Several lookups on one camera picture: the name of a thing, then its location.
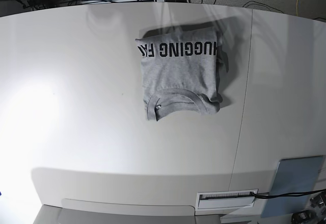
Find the grey T-shirt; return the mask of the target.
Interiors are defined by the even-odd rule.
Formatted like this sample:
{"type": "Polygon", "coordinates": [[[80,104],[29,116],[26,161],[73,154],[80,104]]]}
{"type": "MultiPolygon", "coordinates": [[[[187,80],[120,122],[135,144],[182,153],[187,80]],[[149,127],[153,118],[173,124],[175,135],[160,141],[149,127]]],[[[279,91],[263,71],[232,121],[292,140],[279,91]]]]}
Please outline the grey T-shirt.
{"type": "Polygon", "coordinates": [[[214,27],[137,39],[142,56],[143,102],[147,120],[177,111],[214,115],[220,110],[220,32],[214,27]]]}

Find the blue-grey board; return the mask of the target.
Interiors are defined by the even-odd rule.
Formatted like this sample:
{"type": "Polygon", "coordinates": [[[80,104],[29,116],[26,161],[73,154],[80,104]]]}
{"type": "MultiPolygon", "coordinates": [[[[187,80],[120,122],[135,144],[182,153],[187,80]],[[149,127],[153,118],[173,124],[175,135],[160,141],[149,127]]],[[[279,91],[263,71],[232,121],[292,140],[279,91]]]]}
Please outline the blue-grey board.
{"type": "MultiPolygon", "coordinates": [[[[312,191],[323,161],[323,155],[280,160],[269,194],[312,191]]],[[[299,212],[305,208],[307,201],[308,196],[278,197],[267,200],[261,218],[299,212]]]]}

